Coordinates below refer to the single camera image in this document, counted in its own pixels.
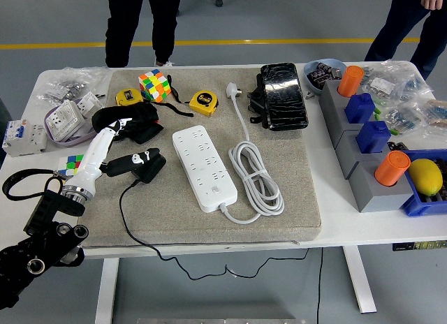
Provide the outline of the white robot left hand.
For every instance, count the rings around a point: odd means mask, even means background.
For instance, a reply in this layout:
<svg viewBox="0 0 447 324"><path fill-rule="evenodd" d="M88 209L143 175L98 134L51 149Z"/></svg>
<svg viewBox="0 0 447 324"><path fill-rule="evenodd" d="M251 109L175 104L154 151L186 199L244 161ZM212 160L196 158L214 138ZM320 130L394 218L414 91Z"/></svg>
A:
<svg viewBox="0 0 447 324"><path fill-rule="evenodd" d="M95 196L95 181L103 173L114 177L149 165L160 157L158 148L150 148L105 162L113 139L130 121L129 118L118 119L97 133L84 154L78 171L63 185L62 196L83 204Z"/></svg>

